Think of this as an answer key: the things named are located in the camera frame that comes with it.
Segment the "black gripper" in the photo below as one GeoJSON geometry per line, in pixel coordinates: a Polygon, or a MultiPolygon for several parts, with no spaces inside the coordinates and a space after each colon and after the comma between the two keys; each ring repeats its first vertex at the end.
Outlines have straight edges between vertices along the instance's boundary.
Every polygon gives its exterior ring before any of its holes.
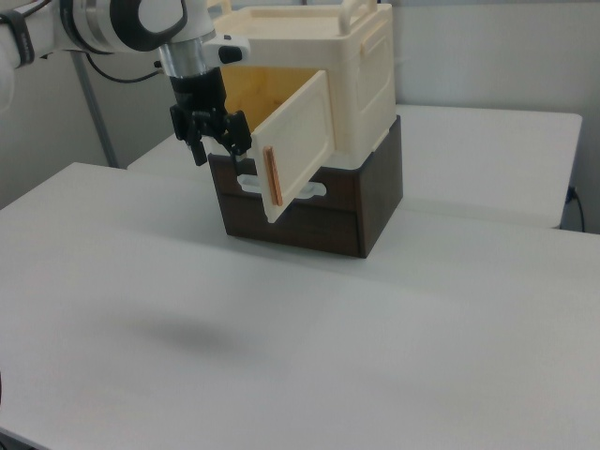
{"type": "Polygon", "coordinates": [[[227,95],[220,68],[192,77],[170,77],[169,80],[176,100],[170,108],[174,134],[178,141],[186,143],[197,166],[207,162],[207,155],[202,134],[192,116],[196,111],[220,115],[214,126],[214,139],[233,160],[247,153],[252,145],[248,121],[243,111],[227,113],[227,95]]]}

